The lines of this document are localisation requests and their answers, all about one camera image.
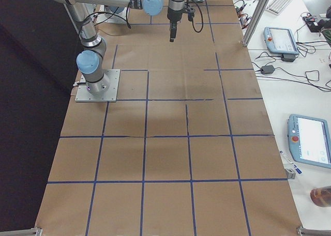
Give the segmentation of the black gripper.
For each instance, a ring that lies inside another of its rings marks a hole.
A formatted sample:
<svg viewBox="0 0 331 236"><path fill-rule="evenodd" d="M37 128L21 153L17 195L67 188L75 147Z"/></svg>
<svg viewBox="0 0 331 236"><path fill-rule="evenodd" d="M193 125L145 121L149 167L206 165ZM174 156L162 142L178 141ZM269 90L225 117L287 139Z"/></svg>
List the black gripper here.
<svg viewBox="0 0 331 236"><path fill-rule="evenodd" d="M194 17L195 9L187 2L169 2L167 18L170 21L170 42L174 42L177 33L177 23L182 19L183 13L190 18Z"/></svg>

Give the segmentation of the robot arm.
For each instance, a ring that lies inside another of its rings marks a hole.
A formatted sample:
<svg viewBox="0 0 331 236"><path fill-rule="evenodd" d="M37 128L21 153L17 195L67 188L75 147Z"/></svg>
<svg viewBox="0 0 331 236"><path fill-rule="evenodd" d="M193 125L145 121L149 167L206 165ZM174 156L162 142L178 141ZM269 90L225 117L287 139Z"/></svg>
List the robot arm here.
<svg viewBox="0 0 331 236"><path fill-rule="evenodd" d="M102 69L103 57L106 52L106 41L98 35L88 13L86 4L114 6L119 8L142 9L148 15L160 13L163 0L54 0L66 6L68 14L75 25L84 51L77 56L77 65L82 72L86 89L93 95L106 92L111 84ZM170 21L170 41L176 38L177 23L182 19L188 8L185 0L169 0L167 18Z"/></svg>

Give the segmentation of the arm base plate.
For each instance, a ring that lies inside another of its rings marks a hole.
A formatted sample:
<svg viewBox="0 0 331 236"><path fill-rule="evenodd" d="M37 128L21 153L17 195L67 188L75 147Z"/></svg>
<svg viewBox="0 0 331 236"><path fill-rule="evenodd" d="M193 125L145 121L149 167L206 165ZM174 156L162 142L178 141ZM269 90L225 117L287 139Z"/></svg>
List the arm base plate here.
<svg viewBox="0 0 331 236"><path fill-rule="evenodd" d="M103 70L103 79L97 83L89 83L83 74L76 93L76 102L116 102L120 69Z"/></svg>

